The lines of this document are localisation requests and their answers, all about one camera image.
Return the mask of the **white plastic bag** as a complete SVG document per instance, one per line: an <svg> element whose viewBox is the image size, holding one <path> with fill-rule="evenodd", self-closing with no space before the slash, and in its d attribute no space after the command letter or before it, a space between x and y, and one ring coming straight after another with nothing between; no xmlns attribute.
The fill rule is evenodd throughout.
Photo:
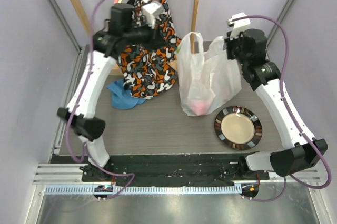
<svg viewBox="0 0 337 224"><path fill-rule="evenodd" d="M227 58L224 37L216 37L205 51L202 35L190 32L176 52L180 104L188 116L208 115L241 91L239 66Z"/></svg>

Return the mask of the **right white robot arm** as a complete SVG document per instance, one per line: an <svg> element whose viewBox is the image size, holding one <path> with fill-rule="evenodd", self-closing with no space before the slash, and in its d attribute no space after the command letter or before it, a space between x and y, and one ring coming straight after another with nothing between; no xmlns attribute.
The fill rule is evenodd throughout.
<svg viewBox="0 0 337 224"><path fill-rule="evenodd" d="M257 170L271 169L281 177L314 167L328 149L325 139L316 139L304 126L298 112L294 118L302 126L298 130L286 109L293 108L286 90L280 91L281 73L275 63L266 57L267 38L259 29L230 31L225 38L227 57L241 65L243 78L265 104L281 138L283 149L276 152L258 152L246 157L238 165L243 179L252 178Z"/></svg>

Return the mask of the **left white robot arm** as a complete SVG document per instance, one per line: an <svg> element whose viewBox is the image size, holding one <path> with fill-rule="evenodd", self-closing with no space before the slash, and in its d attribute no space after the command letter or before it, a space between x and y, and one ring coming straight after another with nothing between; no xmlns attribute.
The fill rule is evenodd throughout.
<svg viewBox="0 0 337 224"><path fill-rule="evenodd" d="M156 19L164 11L162 4L151 1L141 7L145 23L140 27L132 24L133 11L134 7L129 4L111 7L108 30L90 36L90 54L74 96L65 108L60 107L57 111L57 116L66 123L66 129L73 129L85 144L89 162L96 166L94 176L100 181L107 181L112 175L112 168L108 165L110 156L102 137L105 121L95 117L105 81L128 45L157 49L165 44L155 26Z"/></svg>

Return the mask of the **camouflage patterned cloth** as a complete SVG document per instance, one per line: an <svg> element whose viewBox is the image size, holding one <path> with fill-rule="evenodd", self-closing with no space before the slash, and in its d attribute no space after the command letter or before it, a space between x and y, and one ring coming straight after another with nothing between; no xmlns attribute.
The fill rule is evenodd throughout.
<svg viewBox="0 0 337 224"><path fill-rule="evenodd" d="M177 72L170 65L176 60L176 49L181 39L176 35L167 0L155 0L164 11L156 18L156 38L164 45L152 49L148 45L128 45L117 65L124 77L124 89L135 98L151 99L168 91L177 81Z"/></svg>

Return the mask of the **blue cloth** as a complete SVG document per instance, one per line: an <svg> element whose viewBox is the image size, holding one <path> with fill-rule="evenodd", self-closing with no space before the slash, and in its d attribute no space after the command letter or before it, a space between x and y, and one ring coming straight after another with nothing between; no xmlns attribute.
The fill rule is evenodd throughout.
<svg viewBox="0 0 337 224"><path fill-rule="evenodd" d="M112 95L111 106L120 110L132 109L137 105L143 104L146 100L133 97L129 89L124 89L124 80L119 79L106 86Z"/></svg>

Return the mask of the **striped rim ceramic plate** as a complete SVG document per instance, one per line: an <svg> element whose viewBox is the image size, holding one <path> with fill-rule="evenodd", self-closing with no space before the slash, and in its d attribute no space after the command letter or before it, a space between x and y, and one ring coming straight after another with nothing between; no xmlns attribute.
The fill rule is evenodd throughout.
<svg viewBox="0 0 337 224"><path fill-rule="evenodd" d="M236 150L254 148L263 135L258 116L241 106L230 106L220 110L214 120L214 130L223 144Z"/></svg>

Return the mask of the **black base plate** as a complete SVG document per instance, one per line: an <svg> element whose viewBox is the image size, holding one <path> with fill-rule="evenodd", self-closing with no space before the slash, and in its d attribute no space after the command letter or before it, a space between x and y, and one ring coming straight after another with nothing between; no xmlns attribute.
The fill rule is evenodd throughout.
<svg viewBox="0 0 337 224"><path fill-rule="evenodd" d="M134 173L134 187L215 187L236 180L268 180L263 171L244 171L245 154L111 155L110 171Z"/></svg>

